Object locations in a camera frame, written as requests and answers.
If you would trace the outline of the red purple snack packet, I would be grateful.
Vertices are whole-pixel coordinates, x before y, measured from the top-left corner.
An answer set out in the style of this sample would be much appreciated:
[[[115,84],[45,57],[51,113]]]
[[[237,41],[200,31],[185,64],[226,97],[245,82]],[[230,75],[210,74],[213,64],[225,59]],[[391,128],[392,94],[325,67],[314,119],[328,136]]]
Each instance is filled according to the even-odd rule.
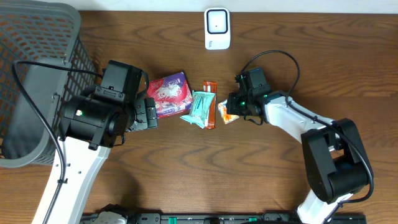
[[[150,81],[147,96],[154,99],[158,118],[189,111],[193,102],[184,72]]]

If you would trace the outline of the orange brown snack bar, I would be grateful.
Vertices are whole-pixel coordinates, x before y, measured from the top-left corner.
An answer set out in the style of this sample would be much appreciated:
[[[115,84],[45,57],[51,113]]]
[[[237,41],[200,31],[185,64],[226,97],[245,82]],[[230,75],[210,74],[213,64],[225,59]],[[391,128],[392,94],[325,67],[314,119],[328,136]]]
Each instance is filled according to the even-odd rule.
[[[214,81],[204,81],[203,82],[203,89],[206,92],[211,92],[216,94],[218,89],[217,82]],[[213,97],[208,117],[205,121],[205,129],[215,129],[215,110],[216,110],[216,96]]]

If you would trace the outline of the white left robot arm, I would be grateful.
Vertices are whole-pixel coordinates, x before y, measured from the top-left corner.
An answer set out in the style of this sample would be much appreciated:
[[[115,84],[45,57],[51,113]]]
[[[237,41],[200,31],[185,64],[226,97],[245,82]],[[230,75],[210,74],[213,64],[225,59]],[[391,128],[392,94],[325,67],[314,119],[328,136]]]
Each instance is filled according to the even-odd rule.
[[[153,98],[133,105],[112,104],[84,96],[72,98],[59,125],[49,180],[34,223],[79,223],[96,176],[116,138],[125,132],[157,127]]]

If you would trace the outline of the light teal wipes packet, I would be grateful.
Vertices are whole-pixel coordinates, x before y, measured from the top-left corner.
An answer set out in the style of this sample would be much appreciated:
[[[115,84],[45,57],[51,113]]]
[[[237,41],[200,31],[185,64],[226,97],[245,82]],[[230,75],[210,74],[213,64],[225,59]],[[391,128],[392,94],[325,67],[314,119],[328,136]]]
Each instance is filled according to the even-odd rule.
[[[180,118],[204,129],[206,126],[206,118],[209,115],[210,105],[215,94],[206,91],[192,91],[192,96],[193,102],[189,114],[183,115]]]

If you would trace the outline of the small orange tissue pack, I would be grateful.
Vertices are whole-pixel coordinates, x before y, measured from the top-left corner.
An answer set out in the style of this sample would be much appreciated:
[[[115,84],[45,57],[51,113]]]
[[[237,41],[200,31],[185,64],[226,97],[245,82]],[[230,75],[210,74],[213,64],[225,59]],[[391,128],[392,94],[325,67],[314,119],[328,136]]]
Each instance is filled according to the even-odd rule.
[[[221,118],[222,118],[224,124],[229,124],[229,123],[239,119],[239,116],[234,115],[234,114],[228,114],[226,104],[227,104],[227,100],[224,100],[224,101],[218,103],[218,111],[221,115]]]

